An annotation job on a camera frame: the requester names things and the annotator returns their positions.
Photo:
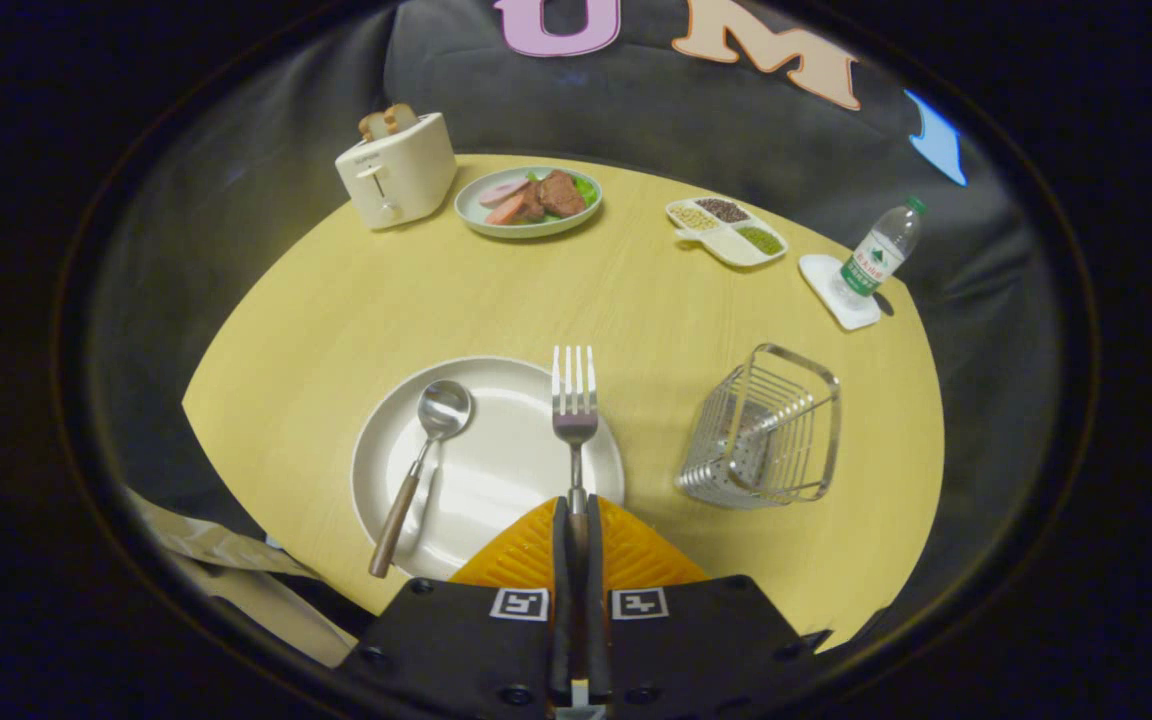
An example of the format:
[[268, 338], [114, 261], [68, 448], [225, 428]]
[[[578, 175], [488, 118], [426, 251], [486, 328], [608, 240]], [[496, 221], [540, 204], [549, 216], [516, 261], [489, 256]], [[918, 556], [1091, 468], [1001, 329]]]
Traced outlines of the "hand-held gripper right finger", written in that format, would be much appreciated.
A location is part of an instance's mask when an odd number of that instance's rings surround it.
[[616, 503], [588, 506], [588, 692], [609, 719], [786, 719], [832, 630], [745, 574], [708, 577]]

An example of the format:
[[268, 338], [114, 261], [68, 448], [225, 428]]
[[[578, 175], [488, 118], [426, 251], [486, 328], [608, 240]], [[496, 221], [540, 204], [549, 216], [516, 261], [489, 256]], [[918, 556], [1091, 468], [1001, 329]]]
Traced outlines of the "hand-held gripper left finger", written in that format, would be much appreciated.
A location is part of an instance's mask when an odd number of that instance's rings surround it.
[[408, 579], [340, 665], [348, 679], [450, 719], [553, 719], [570, 673], [564, 498], [526, 511], [454, 582]]

